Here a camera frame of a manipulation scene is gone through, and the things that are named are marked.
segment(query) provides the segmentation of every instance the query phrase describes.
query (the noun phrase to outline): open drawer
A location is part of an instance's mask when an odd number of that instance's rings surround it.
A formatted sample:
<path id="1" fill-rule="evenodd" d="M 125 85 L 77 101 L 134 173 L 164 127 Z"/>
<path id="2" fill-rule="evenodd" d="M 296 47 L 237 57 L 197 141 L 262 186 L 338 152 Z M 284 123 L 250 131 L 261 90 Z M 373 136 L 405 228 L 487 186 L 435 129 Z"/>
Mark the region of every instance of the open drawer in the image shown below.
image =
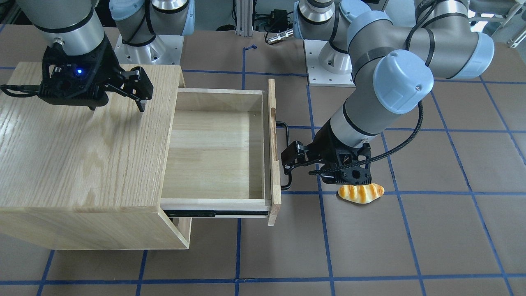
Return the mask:
<path id="1" fill-rule="evenodd" d="M 174 217 L 268 217 L 281 206 L 274 80 L 262 91 L 180 88 L 160 207 Z"/>

